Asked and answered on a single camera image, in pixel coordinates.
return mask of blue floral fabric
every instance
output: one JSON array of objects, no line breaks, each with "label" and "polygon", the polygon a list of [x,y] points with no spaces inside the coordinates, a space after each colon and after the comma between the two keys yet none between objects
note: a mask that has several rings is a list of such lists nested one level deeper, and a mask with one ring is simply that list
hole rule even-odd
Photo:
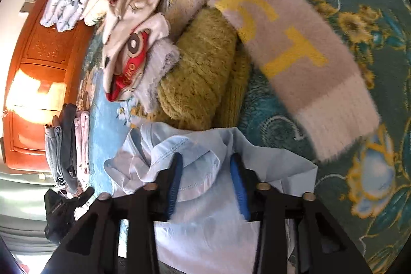
[{"label": "blue floral fabric", "polygon": [[[318,163],[315,192],[375,274],[411,232],[411,6],[409,0],[307,0],[351,50],[381,125],[338,159]],[[315,160],[304,129],[253,70],[239,129],[255,145]]]}]

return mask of ribbed knit hem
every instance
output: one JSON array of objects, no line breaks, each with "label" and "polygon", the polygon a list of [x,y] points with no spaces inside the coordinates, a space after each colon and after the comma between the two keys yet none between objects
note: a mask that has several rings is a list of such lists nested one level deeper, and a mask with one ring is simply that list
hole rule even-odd
[{"label": "ribbed knit hem", "polygon": [[360,74],[315,100],[296,119],[310,135],[321,161],[335,158],[357,138],[372,133],[380,121]]}]

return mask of carved wood decoration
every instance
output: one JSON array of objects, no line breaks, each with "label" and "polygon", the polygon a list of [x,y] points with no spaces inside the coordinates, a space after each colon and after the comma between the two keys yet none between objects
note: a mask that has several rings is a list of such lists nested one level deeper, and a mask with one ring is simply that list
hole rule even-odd
[{"label": "carved wood decoration", "polygon": [[30,11],[7,77],[4,157],[6,165],[13,169],[50,171],[44,124],[59,115],[63,103],[76,103],[81,66],[93,34],[93,27],[83,21],[66,32],[41,26],[47,1],[37,0]]}]

